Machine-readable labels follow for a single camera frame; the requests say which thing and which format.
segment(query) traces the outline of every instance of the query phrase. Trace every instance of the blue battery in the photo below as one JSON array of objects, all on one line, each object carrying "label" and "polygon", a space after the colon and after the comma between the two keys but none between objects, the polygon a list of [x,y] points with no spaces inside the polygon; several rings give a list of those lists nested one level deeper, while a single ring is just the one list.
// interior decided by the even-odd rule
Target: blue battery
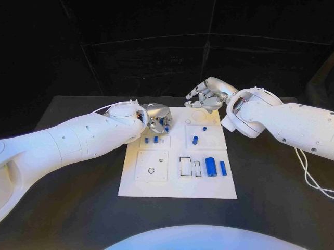
[{"label": "blue battery", "polygon": [[215,158],[206,158],[206,169],[207,169],[207,176],[215,177],[217,175],[216,163]]},{"label": "blue battery", "polygon": [[226,172],[226,166],[225,166],[225,162],[220,161],[220,169],[222,169],[222,175],[226,176],[228,172]]},{"label": "blue battery", "polygon": [[193,141],[191,141],[193,145],[197,144],[197,141],[199,141],[199,137],[196,136],[196,137],[193,137]]}]

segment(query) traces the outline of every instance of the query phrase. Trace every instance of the dark gray table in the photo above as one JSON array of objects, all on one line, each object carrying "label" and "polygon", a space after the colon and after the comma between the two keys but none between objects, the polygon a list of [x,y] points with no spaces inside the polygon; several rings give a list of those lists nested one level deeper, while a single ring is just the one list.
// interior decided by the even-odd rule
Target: dark gray table
[{"label": "dark gray table", "polygon": [[[56,96],[36,130],[129,98]],[[132,99],[184,104],[180,97]],[[124,145],[37,181],[0,223],[0,249],[104,249],[147,230],[184,224],[230,226],[307,249],[334,249],[334,200],[307,186],[292,148],[268,131],[251,139],[225,130],[225,137],[238,200],[118,197]],[[315,180],[334,189],[334,162],[307,157]]]}]

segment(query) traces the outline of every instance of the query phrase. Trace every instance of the white cable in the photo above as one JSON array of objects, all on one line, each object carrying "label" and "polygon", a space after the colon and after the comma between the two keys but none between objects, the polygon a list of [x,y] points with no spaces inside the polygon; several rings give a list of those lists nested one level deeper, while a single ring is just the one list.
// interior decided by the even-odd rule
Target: white cable
[{"label": "white cable", "polygon": [[[301,153],[303,153],[303,155],[304,155],[305,165],[304,165],[304,163],[303,163],[303,159],[301,159],[301,157],[300,157],[300,154],[298,154],[297,148],[294,148],[294,151],[295,151],[297,157],[298,157],[298,159],[300,159],[300,163],[301,163],[303,168],[304,168],[304,180],[305,180],[307,184],[308,184],[313,188],[318,189],[318,190],[323,192],[323,194],[324,194],[326,196],[328,196],[331,199],[334,199],[334,197],[333,197],[333,196],[330,196],[330,195],[326,193],[326,192],[333,192],[333,193],[334,193],[334,190],[330,190],[330,189],[323,189],[323,188],[320,187],[320,185],[317,184],[317,182],[315,182],[314,178],[311,177],[310,173],[308,173],[308,161],[307,161],[307,157],[305,157],[304,151],[303,151],[303,150],[300,150],[300,151],[301,151]],[[314,185],[311,185],[311,183],[308,182],[307,175],[308,175],[310,179],[313,180],[313,182],[314,182],[315,186],[314,186]]]},{"label": "white cable", "polygon": [[115,105],[118,105],[118,104],[124,104],[124,103],[134,103],[134,104],[137,104],[138,101],[137,101],[137,100],[135,100],[135,101],[131,101],[131,100],[129,100],[129,101],[124,101],[124,102],[118,102],[118,103],[109,104],[109,105],[104,106],[102,108],[96,109],[95,111],[92,111],[91,114],[95,113],[96,111],[99,111],[99,110],[104,109],[104,108],[112,107],[112,106],[115,106]]}]

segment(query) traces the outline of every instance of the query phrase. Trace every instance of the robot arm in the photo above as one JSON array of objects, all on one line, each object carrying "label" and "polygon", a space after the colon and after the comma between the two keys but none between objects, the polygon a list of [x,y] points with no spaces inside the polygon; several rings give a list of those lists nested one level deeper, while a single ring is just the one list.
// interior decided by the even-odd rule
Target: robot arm
[{"label": "robot arm", "polygon": [[262,88],[238,91],[220,79],[209,77],[186,96],[200,101],[187,107],[219,109],[228,104],[222,125],[256,138],[266,128],[274,137],[292,147],[334,160],[334,112],[300,104],[284,104]]},{"label": "robot arm", "polygon": [[104,115],[92,112],[46,130],[0,140],[0,221],[47,173],[132,142],[147,126],[167,133],[168,107],[140,106],[132,101],[109,106]]}]

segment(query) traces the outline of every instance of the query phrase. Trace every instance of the white board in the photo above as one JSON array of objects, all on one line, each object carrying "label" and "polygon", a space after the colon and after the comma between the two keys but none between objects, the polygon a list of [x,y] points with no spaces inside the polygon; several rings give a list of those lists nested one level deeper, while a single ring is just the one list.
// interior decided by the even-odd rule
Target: white board
[{"label": "white board", "polygon": [[[147,128],[141,138],[128,144],[118,196],[236,199],[217,110],[209,114],[204,109],[170,109],[170,133],[160,136]],[[158,143],[154,143],[154,136],[158,136]],[[194,136],[199,137],[196,145],[191,143]],[[215,177],[207,176],[209,157],[216,162]],[[222,175],[220,161],[225,162],[226,176]]]}]

